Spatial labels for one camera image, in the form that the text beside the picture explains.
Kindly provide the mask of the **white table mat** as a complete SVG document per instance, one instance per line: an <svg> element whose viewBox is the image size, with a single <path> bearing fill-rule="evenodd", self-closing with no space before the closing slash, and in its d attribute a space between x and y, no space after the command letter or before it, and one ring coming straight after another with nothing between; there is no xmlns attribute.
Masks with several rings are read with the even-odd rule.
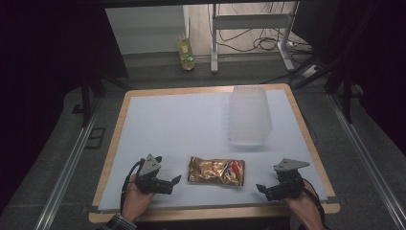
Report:
<svg viewBox="0 0 406 230"><path fill-rule="evenodd" d="M132 98L100 210L119 209L125 177L131 167L148 154L162 159L159 178L180 179L171 194L157 195L153 199L155 208L262 204L266 197L257 187L259 184L277 185L273 168L284 158L305 161L307 165L300 171L302 177L314 186L321 199L327 199L327 191L286 93L281 89L268 91L271 131L266 142L255 148L231 144L229 98L228 93ZM243 160L244 184L189 182L188 166L193 156Z"/></svg>

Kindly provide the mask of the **person's right hand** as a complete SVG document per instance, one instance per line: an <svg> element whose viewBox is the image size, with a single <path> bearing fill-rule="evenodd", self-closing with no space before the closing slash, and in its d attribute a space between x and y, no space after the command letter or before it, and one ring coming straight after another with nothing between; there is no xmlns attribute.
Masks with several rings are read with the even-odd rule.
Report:
<svg viewBox="0 0 406 230"><path fill-rule="evenodd" d="M301 193L297 198L285 198L283 201L298 221L301 219L319 219L322 221L316 204L306 193Z"/></svg>

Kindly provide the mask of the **person's left hand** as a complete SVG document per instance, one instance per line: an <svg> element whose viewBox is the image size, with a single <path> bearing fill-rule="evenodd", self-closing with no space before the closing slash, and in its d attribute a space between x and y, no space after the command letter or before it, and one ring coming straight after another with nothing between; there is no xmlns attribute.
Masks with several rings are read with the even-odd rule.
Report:
<svg viewBox="0 0 406 230"><path fill-rule="evenodd" d="M147 210L153 198L153 193L143 194L134 183L129 183L125 191L123 218L135 222Z"/></svg>

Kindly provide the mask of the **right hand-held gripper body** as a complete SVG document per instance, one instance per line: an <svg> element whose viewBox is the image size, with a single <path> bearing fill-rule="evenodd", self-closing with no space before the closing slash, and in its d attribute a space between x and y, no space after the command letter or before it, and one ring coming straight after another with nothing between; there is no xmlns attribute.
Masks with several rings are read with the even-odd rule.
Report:
<svg viewBox="0 0 406 230"><path fill-rule="evenodd" d="M305 186L298 169L308 166L308 162L284 158L274 167L280 184L267 189L267 199L282 200L287 197L298 197Z"/></svg>

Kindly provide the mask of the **translucent white plastic basket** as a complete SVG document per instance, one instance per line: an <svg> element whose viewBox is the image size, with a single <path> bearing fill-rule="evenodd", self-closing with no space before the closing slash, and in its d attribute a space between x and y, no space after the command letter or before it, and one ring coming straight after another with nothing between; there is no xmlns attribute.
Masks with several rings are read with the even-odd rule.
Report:
<svg viewBox="0 0 406 230"><path fill-rule="evenodd" d="M229 137L236 146L261 146L272 129L266 90L235 86L229 97Z"/></svg>

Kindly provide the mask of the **yellow drink bottle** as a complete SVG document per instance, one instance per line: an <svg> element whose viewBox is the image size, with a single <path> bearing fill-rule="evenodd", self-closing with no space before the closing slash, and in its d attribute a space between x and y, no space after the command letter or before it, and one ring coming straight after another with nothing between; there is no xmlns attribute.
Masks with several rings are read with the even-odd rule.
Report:
<svg viewBox="0 0 406 230"><path fill-rule="evenodd" d="M186 37L185 33L182 32L177 40L178 53L182 68L185 71L191 71L194 68L194 59L192 54L192 46L190 39Z"/></svg>

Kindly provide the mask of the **white power strip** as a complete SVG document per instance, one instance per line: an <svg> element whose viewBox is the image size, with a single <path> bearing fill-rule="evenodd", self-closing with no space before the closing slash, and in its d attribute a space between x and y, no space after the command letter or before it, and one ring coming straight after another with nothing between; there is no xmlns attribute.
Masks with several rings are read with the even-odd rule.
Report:
<svg viewBox="0 0 406 230"><path fill-rule="evenodd" d="M304 71L303 76L305 78L309 78L314 75L319 69L320 67L318 65L311 65L306 71Z"/></svg>

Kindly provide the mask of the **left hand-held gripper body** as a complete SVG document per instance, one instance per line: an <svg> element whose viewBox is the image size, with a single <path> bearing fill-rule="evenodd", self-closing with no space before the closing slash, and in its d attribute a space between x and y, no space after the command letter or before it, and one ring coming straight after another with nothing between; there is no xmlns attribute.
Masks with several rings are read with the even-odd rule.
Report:
<svg viewBox="0 0 406 230"><path fill-rule="evenodd" d="M171 181L161 180L157 177L161 169L162 157L154 157L149 154L147 158L139 161L139 169L136 172L135 184L142 194L164 194L170 195L173 190Z"/></svg>

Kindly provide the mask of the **dark curtain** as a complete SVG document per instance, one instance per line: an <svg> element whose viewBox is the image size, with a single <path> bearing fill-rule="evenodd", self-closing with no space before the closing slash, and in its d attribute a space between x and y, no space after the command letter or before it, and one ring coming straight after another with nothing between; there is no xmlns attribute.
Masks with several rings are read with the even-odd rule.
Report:
<svg viewBox="0 0 406 230"><path fill-rule="evenodd" d="M0 212L40 154L65 95L124 78L102 0L0 0Z"/></svg>
<svg viewBox="0 0 406 230"><path fill-rule="evenodd" d="M406 155L406 0L302 0L292 32L330 64L344 53L371 4L376 8L345 71L363 90L367 113Z"/></svg>

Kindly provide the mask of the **gold foil snack bag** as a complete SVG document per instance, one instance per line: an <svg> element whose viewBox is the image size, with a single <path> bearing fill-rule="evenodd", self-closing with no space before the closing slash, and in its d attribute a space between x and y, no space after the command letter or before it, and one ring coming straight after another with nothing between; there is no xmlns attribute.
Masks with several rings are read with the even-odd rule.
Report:
<svg viewBox="0 0 406 230"><path fill-rule="evenodd" d="M192 183L243 186L245 162L236 159L191 157L188 180Z"/></svg>

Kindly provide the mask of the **aluminium floor rail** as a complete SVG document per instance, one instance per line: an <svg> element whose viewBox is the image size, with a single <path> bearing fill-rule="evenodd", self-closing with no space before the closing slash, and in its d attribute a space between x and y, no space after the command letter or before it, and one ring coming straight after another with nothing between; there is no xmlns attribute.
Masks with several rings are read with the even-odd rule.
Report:
<svg viewBox="0 0 406 230"><path fill-rule="evenodd" d="M63 165L56 184L48 196L48 200L44 205L34 230L50 230L61 201L65 196L77 164L81 158L85 144L99 115L101 106L102 99L96 99L91 107L92 114L90 115L90 119L88 123L80 130L79 137Z"/></svg>
<svg viewBox="0 0 406 230"><path fill-rule="evenodd" d="M327 98L332 103L332 107L340 121L344 131L350 138L350 141L358 154L360 161L372 181L373 186L377 190L381 200L384 203L389 215L395 223L397 230L406 230L406 212L401 206L397 196L392 188L385 181L382 173L377 168L377 165L372 160L370 152L360 138L355 126L348 121L343 113L343 108L335 95L327 94Z"/></svg>

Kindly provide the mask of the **black metal stand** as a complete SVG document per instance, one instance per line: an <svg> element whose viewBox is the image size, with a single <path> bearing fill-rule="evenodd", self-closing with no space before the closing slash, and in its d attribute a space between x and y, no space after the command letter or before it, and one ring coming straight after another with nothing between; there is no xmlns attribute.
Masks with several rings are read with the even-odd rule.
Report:
<svg viewBox="0 0 406 230"><path fill-rule="evenodd" d="M298 81L292 85L292 88L299 89L303 88L306 85L320 79L323 76L329 75L327 82L325 83L325 91L328 94L334 94L340 86L342 88L342 103L341 111L344 115L344 118L351 124L352 118L350 115L350 101L357 97L357 94L352 93L352 83L350 80L350 75L345 73L344 60L339 57L334 60L332 63L326 65L321 70L316 71L314 74L305 78L304 80Z"/></svg>
<svg viewBox="0 0 406 230"><path fill-rule="evenodd" d="M81 101L82 105L76 104L72 112L74 114L82 113L82 126L86 127L91 119L91 104L90 93L93 93L96 98L101 98L106 94L106 89L102 84L102 80L109 81L125 91L131 90L131 87L120 80L117 80L102 71L94 71L91 74L86 74L81 77Z"/></svg>

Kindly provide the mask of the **white metal desk frame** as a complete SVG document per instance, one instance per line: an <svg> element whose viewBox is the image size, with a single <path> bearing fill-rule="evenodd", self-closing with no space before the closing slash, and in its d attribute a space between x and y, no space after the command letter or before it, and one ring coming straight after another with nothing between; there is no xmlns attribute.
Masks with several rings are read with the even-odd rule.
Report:
<svg viewBox="0 0 406 230"><path fill-rule="evenodd" d="M219 32L226 30L243 29L283 29L282 39L276 43L282 57L284 66L288 72L295 70L288 56L286 44L293 27L299 1L295 1L287 13L260 13L260 14L219 14L219 4L212 4L212 47L211 47L211 72L218 72L218 49L217 37Z"/></svg>

